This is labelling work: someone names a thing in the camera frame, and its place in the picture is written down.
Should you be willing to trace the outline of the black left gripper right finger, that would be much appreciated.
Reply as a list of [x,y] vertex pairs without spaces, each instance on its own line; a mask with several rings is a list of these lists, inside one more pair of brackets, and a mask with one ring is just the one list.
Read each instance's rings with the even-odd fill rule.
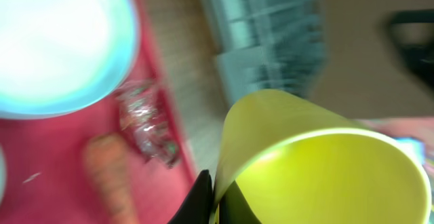
[[234,181],[218,206],[219,224],[261,224]]

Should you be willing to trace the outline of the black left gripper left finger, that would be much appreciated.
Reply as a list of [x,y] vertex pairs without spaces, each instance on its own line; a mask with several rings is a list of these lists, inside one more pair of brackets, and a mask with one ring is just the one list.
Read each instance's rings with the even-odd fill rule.
[[210,172],[202,170],[169,224],[208,224],[213,197]]

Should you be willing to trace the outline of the yellow plastic cup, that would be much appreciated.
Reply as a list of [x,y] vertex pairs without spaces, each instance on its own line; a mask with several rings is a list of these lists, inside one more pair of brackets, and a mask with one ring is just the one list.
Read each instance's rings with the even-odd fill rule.
[[418,158],[281,90],[239,99],[223,125],[214,208],[233,188],[261,223],[427,223],[431,186]]

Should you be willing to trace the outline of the light blue bowl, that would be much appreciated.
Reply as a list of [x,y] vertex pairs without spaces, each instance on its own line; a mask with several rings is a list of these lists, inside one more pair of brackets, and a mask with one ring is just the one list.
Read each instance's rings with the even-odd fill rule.
[[3,149],[0,148],[0,202],[3,201],[7,182],[7,168]]

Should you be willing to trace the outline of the grey dishwasher rack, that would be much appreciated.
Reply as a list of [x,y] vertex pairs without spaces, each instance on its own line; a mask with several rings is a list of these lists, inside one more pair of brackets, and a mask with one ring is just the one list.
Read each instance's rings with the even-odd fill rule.
[[319,0],[201,0],[233,105],[262,89],[306,98],[326,60]]

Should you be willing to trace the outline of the orange carrot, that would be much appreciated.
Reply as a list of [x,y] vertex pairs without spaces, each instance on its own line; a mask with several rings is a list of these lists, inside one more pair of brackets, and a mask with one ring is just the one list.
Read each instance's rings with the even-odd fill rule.
[[112,223],[139,224],[127,169],[127,145],[118,134],[97,136],[84,148],[85,171]]

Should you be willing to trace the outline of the red candy wrapper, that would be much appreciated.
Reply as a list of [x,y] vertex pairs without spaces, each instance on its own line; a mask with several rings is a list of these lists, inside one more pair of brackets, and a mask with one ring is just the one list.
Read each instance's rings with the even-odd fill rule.
[[145,161],[157,158],[167,168],[180,160],[180,150],[163,110],[161,89],[152,79],[128,81],[115,92],[119,123]]

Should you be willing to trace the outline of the red plastic tray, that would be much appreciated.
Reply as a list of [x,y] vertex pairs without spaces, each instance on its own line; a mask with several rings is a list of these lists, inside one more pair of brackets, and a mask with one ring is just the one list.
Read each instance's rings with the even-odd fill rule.
[[[102,100],[78,111],[39,119],[1,116],[1,148],[7,182],[1,202],[2,223],[112,223],[83,163],[88,141],[118,134],[127,145],[130,189],[139,223],[168,223],[195,182],[195,173],[174,108],[163,82],[149,20],[134,0],[140,24],[135,64],[126,79]],[[116,90],[128,81],[152,79],[159,84],[163,110],[180,150],[167,168],[137,150],[119,123]]]

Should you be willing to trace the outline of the light blue plate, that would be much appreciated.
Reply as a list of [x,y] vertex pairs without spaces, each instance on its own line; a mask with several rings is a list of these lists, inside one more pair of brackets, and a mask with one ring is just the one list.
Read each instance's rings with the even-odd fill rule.
[[134,0],[1,0],[1,116],[55,117],[112,93],[140,42]]

